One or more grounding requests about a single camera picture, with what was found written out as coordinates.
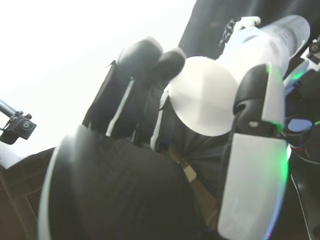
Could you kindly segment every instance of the white round lid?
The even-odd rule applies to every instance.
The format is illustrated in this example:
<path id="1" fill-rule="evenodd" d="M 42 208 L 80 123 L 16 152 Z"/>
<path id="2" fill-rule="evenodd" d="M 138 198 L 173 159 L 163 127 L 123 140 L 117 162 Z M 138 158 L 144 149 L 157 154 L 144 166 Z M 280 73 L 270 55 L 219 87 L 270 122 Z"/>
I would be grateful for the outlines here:
<path id="1" fill-rule="evenodd" d="M 187 58 L 180 74 L 168 86 L 172 107 L 191 130 L 205 136 L 220 136 L 232 128 L 238 84 L 217 61 Z"/>

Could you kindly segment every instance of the wire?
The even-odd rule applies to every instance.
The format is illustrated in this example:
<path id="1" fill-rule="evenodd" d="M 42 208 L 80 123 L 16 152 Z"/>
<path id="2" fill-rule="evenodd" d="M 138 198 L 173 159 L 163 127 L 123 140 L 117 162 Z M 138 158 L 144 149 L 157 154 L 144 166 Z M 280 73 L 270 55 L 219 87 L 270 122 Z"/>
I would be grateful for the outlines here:
<path id="1" fill-rule="evenodd" d="M 300 154 L 298 154 L 294 149 L 292 149 L 292 152 L 293 152 L 298 158 L 300 158 L 300 159 L 303 160 L 303 161 L 306 161 L 306 162 L 308 162 L 308 163 L 310 163 L 310 164 L 320 165 L 320 162 L 315 162 L 315 161 L 311 161 L 310 159 L 306 159 L 306 158 L 304 158 L 303 156 L 301 156 Z"/>

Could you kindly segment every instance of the white backdrop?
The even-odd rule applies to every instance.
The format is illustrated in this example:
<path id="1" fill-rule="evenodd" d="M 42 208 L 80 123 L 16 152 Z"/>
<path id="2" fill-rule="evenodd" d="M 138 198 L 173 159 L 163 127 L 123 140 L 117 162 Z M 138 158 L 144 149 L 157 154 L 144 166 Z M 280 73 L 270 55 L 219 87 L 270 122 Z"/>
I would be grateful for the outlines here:
<path id="1" fill-rule="evenodd" d="M 0 164 L 56 147 L 84 118 L 121 50 L 146 36 L 177 47 L 196 0 L 8 0 L 0 7 L 0 99 L 31 113 Z M 8 118 L 0 114 L 0 127 Z"/>

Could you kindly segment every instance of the vent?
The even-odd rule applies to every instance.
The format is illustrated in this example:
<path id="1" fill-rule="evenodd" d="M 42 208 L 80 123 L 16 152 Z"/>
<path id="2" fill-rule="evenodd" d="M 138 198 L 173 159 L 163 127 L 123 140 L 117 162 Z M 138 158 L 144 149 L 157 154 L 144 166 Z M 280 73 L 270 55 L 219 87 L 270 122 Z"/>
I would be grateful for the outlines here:
<path id="1" fill-rule="evenodd" d="M 40 198 L 41 198 L 42 189 L 38 189 L 29 193 L 26 198 L 30 204 L 31 210 L 33 211 L 34 216 L 38 219 Z"/>

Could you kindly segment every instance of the metal rod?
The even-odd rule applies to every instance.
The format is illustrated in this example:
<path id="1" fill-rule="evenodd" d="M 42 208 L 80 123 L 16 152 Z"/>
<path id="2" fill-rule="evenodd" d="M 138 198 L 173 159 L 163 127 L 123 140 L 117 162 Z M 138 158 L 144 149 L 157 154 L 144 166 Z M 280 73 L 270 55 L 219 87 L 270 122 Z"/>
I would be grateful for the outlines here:
<path id="1" fill-rule="evenodd" d="M 0 112 L 11 118 L 17 111 L 0 99 Z"/>

